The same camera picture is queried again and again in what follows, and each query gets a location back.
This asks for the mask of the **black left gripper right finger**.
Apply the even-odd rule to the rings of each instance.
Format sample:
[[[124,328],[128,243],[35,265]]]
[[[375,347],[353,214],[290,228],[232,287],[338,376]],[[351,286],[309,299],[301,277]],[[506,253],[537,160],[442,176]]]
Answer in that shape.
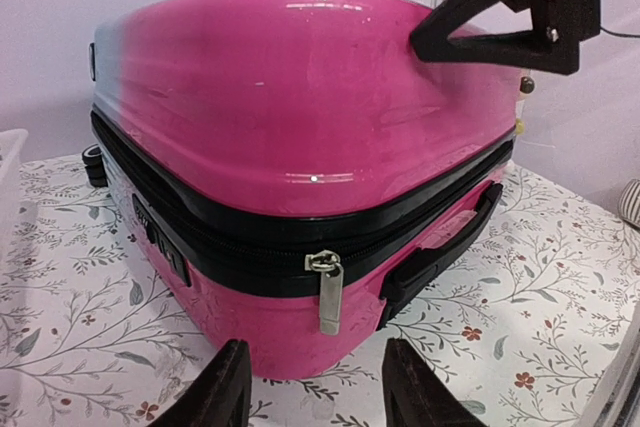
[[[480,427],[406,339],[388,339],[382,363],[388,427]]]

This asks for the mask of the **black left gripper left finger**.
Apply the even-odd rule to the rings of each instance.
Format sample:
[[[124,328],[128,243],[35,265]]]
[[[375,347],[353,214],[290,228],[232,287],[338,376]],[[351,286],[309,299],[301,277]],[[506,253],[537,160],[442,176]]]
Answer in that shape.
[[[251,402],[249,345],[229,340],[164,412],[165,426],[247,426]]]

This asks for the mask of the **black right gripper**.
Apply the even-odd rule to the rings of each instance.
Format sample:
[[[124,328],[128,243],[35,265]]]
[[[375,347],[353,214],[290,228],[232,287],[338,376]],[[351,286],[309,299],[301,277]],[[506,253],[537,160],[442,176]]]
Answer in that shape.
[[[528,30],[472,35],[465,25],[502,3]],[[483,63],[561,75],[579,70],[580,43],[601,32],[601,0],[445,0],[410,34],[423,62]]]

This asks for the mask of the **pink and teal kids suitcase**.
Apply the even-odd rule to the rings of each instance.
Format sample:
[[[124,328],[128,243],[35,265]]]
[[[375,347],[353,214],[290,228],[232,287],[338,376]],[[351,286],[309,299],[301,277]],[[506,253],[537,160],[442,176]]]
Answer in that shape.
[[[126,226],[216,346],[302,379],[485,229],[520,70],[426,63],[409,0],[164,0],[100,24],[91,127]]]

